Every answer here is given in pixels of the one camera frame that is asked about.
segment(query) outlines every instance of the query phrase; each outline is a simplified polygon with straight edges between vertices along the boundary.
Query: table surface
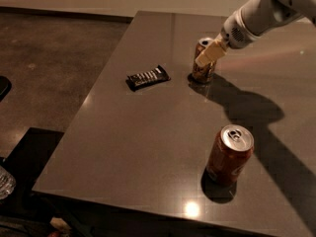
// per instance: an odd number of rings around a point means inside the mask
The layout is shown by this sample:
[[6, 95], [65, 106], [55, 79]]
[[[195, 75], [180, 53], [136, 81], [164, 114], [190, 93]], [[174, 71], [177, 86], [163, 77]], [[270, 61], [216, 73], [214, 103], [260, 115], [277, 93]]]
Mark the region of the table surface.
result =
[[[34, 191], [277, 236], [316, 235], [316, 32], [295, 23], [229, 50], [213, 81], [188, 80], [221, 17], [139, 12]], [[131, 92], [126, 75], [172, 80]], [[226, 199], [204, 168], [215, 134], [249, 128], [255, 154]]]

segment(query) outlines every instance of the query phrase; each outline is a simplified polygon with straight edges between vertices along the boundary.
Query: aluminum can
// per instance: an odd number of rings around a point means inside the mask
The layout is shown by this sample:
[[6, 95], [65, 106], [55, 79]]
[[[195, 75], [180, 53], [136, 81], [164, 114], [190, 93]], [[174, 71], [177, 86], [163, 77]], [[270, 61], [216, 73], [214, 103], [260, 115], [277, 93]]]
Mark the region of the aluminum can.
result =
[[219, 185], [233, 185], [254, 152], [254, 137], [243, 126], [229, 124], [215, 136], [206, 165], [207, 174]]
[[196, 58], [199, 54], [206, 49], [206, 47], [213, 41], [211, 38], [201, 38], [197, 42], [196, 46], [196, 54], [194, 60], [194, 67], [192, 71], [193, 78], [199, 83], [209, 83], [212, 79], [212, 74], [215, 70], [216, 61], [211, 62], [210, 64], [206, 65], [205, 67], [199, 67], [196, 64]]

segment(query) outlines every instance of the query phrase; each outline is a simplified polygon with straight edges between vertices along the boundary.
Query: brown can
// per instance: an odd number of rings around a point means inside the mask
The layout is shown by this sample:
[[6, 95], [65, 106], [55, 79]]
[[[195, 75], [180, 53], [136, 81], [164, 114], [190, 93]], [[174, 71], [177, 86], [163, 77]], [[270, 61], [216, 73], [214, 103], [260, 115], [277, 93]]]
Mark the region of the brown can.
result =
[[196, 58], [198, 58], [199, 54], [206, 49], [206, 47], [213, 41], [211, 38], [202, 38], [198, 41], [196, 46], [196, 55], [194, 60], [194, 67], [192, 71], [193, 78], [199, 83], [209, 83], [212, 78], [212, 74], [215, 70], [216, 61], [211, 62], [205, 67], [199, 67], [196, 64]]
[[219, 185], [230, 186], [237, 181], [253, 152], [254, 137], [250, 131], [229, 124], [215, 136], [206, 171]]

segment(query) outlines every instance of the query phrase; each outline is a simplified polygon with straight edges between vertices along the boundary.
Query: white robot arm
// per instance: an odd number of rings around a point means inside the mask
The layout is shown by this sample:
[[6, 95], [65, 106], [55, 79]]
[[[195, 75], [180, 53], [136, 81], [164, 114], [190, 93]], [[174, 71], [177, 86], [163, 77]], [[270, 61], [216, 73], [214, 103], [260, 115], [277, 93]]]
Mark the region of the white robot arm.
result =
[[221, 33], [196, 63], [204, 67], [224, 56], [228, 47], [244, 48], [269, 30], [302, 17], [316, 26], [316, 0], [249, 0], [225, 21]]

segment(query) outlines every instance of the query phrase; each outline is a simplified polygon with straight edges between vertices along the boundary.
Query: concrete floor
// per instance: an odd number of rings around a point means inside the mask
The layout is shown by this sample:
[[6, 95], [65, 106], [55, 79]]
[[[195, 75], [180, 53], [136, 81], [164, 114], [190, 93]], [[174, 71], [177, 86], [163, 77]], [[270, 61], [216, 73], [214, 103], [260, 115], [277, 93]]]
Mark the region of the concrete floor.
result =
[[12, 89], [0, 102], [0, 156], [29, 129], [65, 131], [127, 23], [0, 13], [0, 75]]

